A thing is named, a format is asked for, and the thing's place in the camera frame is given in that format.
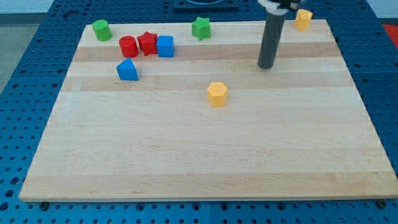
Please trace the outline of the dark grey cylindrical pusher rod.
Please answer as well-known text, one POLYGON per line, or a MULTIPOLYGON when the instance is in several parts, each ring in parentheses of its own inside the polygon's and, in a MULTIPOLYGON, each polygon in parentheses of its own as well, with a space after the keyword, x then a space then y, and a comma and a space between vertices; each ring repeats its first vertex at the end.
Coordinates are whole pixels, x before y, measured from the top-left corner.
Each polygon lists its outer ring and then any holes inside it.
POLYGON ((262 69, 271 69, 274 66, 286 15, 286 12, 267 15, 257 61, 257 65, 262 69))

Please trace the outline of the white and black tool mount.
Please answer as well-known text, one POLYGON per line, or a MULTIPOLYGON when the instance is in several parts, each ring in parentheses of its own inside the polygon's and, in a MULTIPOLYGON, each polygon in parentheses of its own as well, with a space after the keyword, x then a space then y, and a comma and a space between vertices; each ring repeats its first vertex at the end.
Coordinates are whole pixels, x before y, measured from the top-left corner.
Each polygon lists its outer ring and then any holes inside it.
POLYGON ((307 0, 258 0, 257 1, 269 14, 286 14, 296 11, 307 0))

